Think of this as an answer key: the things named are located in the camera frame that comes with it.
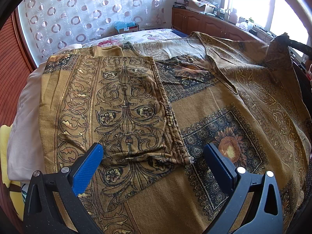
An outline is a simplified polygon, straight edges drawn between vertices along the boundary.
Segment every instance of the silver screw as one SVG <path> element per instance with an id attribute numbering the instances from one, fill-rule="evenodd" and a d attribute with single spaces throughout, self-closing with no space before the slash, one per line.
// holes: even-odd
<path id="1" fill-rule="evenodd" d="M 34 171 L 34 173 L 32 174 L 34 177 L 38 177 L 40 175 L 40 171 Z"/>
<path id="2" fill-rule="evenodd" d="M 271 172 L 271 171 L 267 171 L 267 172 L 266 172 L 266 175 L 268 175 L 269 177 L 273 177 L 273 176 L 274 176 L 274 173 Z"/>
<path id="3" fill-rule="evenodd" d="M 244 167 L 238 167 L 237 171 L 241 174 L 244 174 L 246 172 L 246 169 Z"/>
<path id="4" fill-rule="evenodd" d="M 60 170 L 62 173 L 68 173 L 69 172 L 69 168 L 67 166 L 63 167 L 61 170 Z"/>

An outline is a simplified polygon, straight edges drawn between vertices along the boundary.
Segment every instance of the floral bedsheet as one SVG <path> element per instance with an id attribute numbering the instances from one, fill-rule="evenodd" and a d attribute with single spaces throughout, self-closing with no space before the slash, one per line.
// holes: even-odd
<path id="1" fill-rule="evenodd" d="M 92 42 L 82 45 L 83 48 L 91 46 L 107 47 L 112 45 L 122 45 L 123 43 L 130 42 L 144 43 L 153 40 L 168 40 L 168 39 L 180 39 L 178 35 L 174 34 L 171 29 L 157 29 L 157 30 L 145 30 L 138 32 L 130 32 L 124 34 L 118 34 L 111 37 L 102 38 L 100 40 L 93 40 Z"/>

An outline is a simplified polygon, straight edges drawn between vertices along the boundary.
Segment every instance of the white cloth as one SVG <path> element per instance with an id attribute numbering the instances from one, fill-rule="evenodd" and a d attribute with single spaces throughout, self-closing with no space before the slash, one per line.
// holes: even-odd
<path id="1" fill-rule="evenodd" d="M 82 48 L 82 45 L 69 45 L 55 54 L 78 48 Z M 17 113 L 7 145 L 7 175 L 10 180 L 29 183 L 34 171 L 45 173 L 38 124 L 41 77 L 45 67 L 46 62 L 41 63 L 29 75 L 18 99 Z"/>

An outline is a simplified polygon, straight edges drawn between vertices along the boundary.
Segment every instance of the brown patterned fabric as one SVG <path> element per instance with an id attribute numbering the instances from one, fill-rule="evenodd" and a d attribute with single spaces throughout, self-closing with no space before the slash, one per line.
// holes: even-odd
<path id="1" fill-rule="evenodd" d="M 105 233 L 202 233 L 227 199 L 203 159 L 209 142 L 250 173 L 274 172 L 286 231 L 311 151 L 286 47 L 193 33 L 124 44 L 123 57 L 96 52 L 49 59 L 39 127 L 48 172 L 103 145 L 79 198 Z"/>

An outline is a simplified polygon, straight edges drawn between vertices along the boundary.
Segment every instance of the white curtain with circles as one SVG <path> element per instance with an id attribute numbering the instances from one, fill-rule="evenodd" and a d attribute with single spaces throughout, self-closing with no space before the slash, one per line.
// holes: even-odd
<path id="1" fill-rule="evenodd" d="M 135 21 L 140 29 L 161 27 L 163 10 L 163 0 L 24 0 L 19 5 L 36 63 L 69 44 L 113 35 L 117 21 Z"/>

